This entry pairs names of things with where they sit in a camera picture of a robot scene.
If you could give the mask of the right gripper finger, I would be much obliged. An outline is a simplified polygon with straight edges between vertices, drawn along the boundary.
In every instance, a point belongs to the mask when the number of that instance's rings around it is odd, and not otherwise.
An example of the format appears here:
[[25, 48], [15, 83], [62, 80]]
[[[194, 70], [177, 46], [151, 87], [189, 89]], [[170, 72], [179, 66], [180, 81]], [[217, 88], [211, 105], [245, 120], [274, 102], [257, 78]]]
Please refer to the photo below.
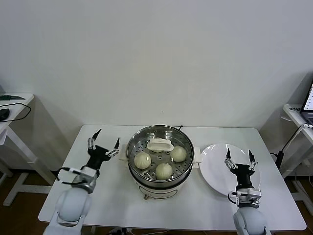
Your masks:
[[237, 169], [238, 168], [238, 166], [231, 159], [230, 148], [227, 149], [226, 159], [225, 159], [224, 163], [228, 169]]
[[249, 170], [255, 170], [255, 167], [258, 164], [258, 162], [255, 161], [255, 157], [252, 154], [251, 150], [248, 151], [248, 156], [249, 156], [249, 161], [250, 161]]

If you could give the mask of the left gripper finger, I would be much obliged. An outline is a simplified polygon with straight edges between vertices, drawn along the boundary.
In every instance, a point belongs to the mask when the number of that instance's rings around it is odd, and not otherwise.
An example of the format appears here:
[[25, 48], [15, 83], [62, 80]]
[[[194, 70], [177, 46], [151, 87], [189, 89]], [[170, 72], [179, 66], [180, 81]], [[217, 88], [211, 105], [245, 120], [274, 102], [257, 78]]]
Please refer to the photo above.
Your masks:
[[120, 138], [117, 139], [113, 150], [108, 151], [105, 155], [107, 157], [114, 157], [119, 153], [119, 145], [120, 145]]
[[92, 137], [88, 138], [88, 149], [95, 149], [94, 142], [96, 141], [100, 132], [101, 132], [101, 129], [99, 129], [96, 133], [94, 133]]

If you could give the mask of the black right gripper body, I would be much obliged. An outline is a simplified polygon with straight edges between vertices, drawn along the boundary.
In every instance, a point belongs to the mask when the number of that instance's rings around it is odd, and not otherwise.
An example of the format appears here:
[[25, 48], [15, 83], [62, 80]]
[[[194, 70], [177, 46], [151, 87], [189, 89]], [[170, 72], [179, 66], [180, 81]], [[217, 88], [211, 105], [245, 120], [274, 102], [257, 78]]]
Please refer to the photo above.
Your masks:
[[236, 189], [254, 188], [250, 177], [254, 174], [254, 171], [249, 168], [247, 164], [236, 164], [237, 168], [232, 168], [231, 173], [237, 177]]

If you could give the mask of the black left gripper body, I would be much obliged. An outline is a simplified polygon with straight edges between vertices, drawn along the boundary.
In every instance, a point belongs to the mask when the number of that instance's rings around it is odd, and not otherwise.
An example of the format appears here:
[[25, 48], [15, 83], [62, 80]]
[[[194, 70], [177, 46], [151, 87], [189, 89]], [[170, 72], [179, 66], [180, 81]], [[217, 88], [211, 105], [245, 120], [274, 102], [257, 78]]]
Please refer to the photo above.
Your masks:
[[111, 159], [111, 157], [106, 154], [107, 152], [107, 149], [98, 145], [95, 146], [95, 149], [89, 148], [88, 154], [90, 158], [86, 166], [95, 170], [99, 170], [101, 168], [102, 162], [107, 162]]

